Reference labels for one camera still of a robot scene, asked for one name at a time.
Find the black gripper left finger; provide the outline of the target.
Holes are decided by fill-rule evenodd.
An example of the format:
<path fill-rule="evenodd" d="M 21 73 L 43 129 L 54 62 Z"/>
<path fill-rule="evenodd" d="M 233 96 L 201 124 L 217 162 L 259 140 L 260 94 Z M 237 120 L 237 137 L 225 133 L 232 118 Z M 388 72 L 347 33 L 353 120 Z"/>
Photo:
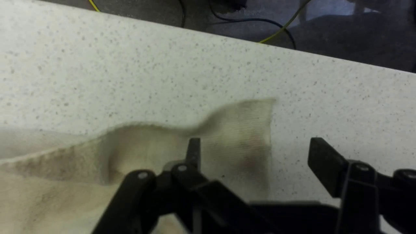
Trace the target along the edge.
<path fill-rule="evenodd" d="M 279 234 L 266 215 L 202 174 L 199 137 L 189 140 L 184 159 L 169 162 L 160 174 L 126 174 L 93 234 L 151 234 L 167 214 L 189 234 Z"/>

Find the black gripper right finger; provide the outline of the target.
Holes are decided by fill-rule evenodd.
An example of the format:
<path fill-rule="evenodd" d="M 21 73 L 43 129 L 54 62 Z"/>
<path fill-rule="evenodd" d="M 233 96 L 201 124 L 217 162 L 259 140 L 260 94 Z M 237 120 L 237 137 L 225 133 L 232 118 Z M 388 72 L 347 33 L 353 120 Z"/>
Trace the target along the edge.
<path fill-rule="evenodd" d="M 344 157 L 323 137 L 312 137 L 308 166 L 333 197 L 341 198 L 337 234 L 383 234 L 381 218 L 402 234 L 416 234 L 416 170 L 392 175 Z"/>

